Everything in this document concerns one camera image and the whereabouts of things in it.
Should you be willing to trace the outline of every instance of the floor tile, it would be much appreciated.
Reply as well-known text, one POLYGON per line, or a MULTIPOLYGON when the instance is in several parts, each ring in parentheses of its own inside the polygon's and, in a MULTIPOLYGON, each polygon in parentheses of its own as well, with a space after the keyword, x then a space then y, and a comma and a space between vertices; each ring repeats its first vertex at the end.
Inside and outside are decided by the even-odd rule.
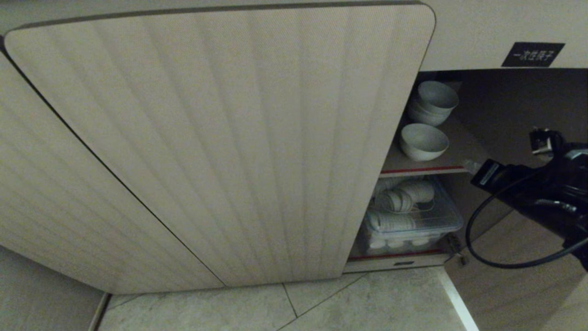
POLYGON ((323 302, 340 289, 355 282, 364 273, 344 274, 337 279, 316 280, 314 282, 299 282, 284 284, 288 296, 298 316, 312 307, 323 302))
POLYGON ((268 330, 295 318, 281 284, 143 294, 108 310, 99 331, 268 330))
POLYGON ((140 295, 141 294, 115 294, 111 297, 110 301, 108 302, 108 307, 106 307, 106 310, 110 310, 127 302, 130 302, 131 300, 138 298, 140 295))
POLYGON ((369 273, 281 331, 463 331, 437 273, 435 268, 369 273))

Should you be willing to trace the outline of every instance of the black cable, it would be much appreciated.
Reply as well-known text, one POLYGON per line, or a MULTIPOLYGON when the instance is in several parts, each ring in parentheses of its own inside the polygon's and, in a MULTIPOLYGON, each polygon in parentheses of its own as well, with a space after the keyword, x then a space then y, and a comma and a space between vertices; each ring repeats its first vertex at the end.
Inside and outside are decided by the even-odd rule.
POLYGON ((492 201, 494 200, 499 194, 504 193, 505 191, 511 189, 512 187, 522 183, 523 181, 526 181, 528 179, 530 179, 531 177, 534 177, 535 175, 541 173, 544 169, 546 169, 547 167, 541 168, 521 179, 518 179, 512 183, 510 183, 509 185, 501 188, 498 192, 492 194, 489 198, 487 198, 486 200, 484 200, 484 202, 482 202, 480 204, 480 206, 478 206, 478 208, 473 212, 472 216, 470 217, 470 219, 467 221, 467 227, 466 227, 466 245, 467 245, 467 249, 469 249, 470 253, 472 254, 473 257, 476 258, 476 260, 487 264, 491 267, 496 267, 496 268, 501 268, 501 269, 523 269, 523 268, 529 268, 529 267, 535 267, 535 266, 539 266, 541 264, 545 264, 545 263, 549 263, 552 262, 554 260, 559 259, 560 257, 563 257, 565 255, 568 255, 574 251, 576 251, 577 249, 581 248, 582 246, 588 244, 588 237, 586 237, 585 239, 582 239, 581 241, 578 241, 577 243, 575 243, 574 245, 563 249, 561 251, 558 251, 557 253, 553 253, 551 255, 548 255, 546 257, 542 257, 541 259, 537 259, 537 260, 532 260, 529 262, 524 262, 524 263, 513 263, 513 264, 504 264, 504 263, 497 263, 497 262, 492 262, 492 261, 488 261, 486 259, 484 259, 482 256, 479 256, 475 251, 474 248, 472 247, 472 240, 470 238, 471 232, 472 232, 472 226, 474 224, 474 220, 476 219, 476 217, 478 217, 478 215, 482 212, 482 210, 492 201))

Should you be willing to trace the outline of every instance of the fluted cabinet door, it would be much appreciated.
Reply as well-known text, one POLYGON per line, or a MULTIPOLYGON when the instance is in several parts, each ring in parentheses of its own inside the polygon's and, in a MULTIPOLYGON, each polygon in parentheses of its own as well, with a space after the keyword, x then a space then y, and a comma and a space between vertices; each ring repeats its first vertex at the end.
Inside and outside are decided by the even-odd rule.
POLYGON ((0 55, 0 245, 110 293, 221 287, 0 55))
POLYGON ((336 277, 435 19, 310 5, 12 31, 9 54, 226 284, 336 277))

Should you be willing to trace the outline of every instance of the label sign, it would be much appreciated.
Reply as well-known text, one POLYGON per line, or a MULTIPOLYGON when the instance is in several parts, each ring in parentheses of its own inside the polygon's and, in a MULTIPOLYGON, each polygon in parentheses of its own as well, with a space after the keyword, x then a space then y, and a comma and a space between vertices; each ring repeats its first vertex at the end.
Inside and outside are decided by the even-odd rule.
POLYGON ((549 67, 565 44, 515 42, 503 67, 549 67))

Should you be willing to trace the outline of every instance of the dish rack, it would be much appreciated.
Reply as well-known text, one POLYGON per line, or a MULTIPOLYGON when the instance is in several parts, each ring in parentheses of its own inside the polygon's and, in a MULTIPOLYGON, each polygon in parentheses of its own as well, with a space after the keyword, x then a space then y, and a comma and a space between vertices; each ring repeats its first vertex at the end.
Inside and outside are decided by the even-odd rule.
POLYGON ((404 212, 378 209, 372 199, 360 230, 360 237, 363 237, 363 240, 360 240, 359 244, 366 255, 425 251, 434 246, 445 234, 459 230, 463 226, 460 213, 435 176, 407 179, 427 180, 433 185, 435 197, 428 203, 417 203, 410 211, 404 212), (409 216, 414 222, 411 222, 408 227, 401 226, 398 229, 385 231, 372 225, 370 217, 375 213, 409 216), (370 247, 370 244, 381 243, 382 240, 385 241, 383 247, 370 247))

